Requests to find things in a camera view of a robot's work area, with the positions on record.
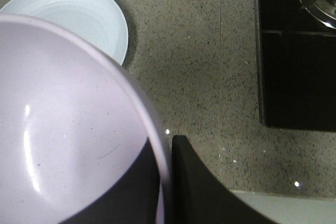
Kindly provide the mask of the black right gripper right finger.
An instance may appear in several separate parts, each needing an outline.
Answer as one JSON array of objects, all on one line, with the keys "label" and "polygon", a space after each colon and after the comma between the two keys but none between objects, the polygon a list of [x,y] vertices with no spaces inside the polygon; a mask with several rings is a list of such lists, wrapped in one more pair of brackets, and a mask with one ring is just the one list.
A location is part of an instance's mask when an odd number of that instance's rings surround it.
[{"label": "black right gripper right finger", "polygon": [[172,138],[174,223],[272,223],[231,193],[185,135]]}]

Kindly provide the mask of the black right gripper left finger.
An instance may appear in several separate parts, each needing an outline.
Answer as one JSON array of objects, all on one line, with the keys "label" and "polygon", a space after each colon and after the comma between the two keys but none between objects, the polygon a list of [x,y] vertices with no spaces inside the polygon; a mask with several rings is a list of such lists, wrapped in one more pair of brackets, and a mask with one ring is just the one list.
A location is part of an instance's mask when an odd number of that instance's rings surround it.
[{"label": "black right gripper left finger", "polygon": [[160,175],[150,138],[125,174],[101,197],[62,223],[156,223]]}]

